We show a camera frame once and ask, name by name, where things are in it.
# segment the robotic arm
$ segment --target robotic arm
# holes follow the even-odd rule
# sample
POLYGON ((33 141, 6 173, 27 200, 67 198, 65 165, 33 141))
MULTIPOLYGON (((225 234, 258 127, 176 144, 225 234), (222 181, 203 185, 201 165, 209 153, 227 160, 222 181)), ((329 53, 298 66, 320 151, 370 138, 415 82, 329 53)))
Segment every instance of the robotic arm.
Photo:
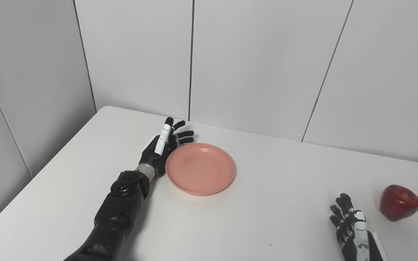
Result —
POLYGON ((330 206, 330 220, 336 228, 336 238, 345 261, 386 261, 380 241, 367 230, 365 215, 355 209, 351 198, 341 193, 336 205, 330 206))
POLYGON ((83 245, 64 261, 114 261, 149 195, 151 180, 164 173, 169 154, 177 147, 194 141, 193 131, 174 134, 185 121, 172 126, 168 117, 161 135, 144 149, 138 167, 123 171, 111 185, 111 192, 94 218, 94 228, 83 245))

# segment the pink plate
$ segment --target pink plate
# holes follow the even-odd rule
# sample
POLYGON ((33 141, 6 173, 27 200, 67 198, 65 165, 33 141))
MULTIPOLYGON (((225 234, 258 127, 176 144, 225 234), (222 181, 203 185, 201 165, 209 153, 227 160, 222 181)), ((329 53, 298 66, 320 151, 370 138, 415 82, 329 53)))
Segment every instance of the pink plate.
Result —
POLYGON ((235 164, 227 152, 206 143, 179 147, 167 159, 165 170, 174 185, 193 195, 220 192, 235 176, 235 164))

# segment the apple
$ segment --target apple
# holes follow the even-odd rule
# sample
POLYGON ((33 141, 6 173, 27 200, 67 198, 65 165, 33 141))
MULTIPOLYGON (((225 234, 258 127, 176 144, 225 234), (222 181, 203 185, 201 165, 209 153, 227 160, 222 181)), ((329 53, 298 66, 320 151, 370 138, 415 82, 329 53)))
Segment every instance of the apple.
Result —
POLYGON ((380 212, 390 221, 411 216, 418 210, 418 197, 410 189, 400 185, 389 185, 383 190, 380 212))

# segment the table surface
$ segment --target table surface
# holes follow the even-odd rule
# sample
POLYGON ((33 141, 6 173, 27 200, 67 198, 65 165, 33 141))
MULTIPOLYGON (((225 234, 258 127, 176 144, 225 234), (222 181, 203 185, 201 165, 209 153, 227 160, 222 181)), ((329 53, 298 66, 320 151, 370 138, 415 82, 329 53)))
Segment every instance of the table surface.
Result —
MULTIPOLYGON (((165 117, 101 109, 0 213, 0 261, 61 261, 93 228, 111 183, 133 170, 165 117)), ((342 260, 329 206, 347 192, 389 261, 418 260, 418 212, 392 223, 383 189, 418 195, 418 163, 189 122, 198 142, 231 155, 221 193, 189 195, 167 176, 153 184, 122 261, 342 260)))

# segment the white finger segment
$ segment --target white finger segment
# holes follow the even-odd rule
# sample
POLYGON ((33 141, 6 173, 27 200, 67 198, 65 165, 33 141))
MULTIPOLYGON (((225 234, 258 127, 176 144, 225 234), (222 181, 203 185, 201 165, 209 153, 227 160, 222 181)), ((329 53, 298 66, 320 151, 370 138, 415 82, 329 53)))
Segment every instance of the white finger segment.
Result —
POLYGON ((164 146, 169 140, 169 134, 171 133, 172 126, 168 124, 164 124, 164 127, 162 128, 161 135, 159 136, 159 140, 156 144, 156 149, 154 149, 154 152, 162 155, 162 152, 164 151, 164 146))

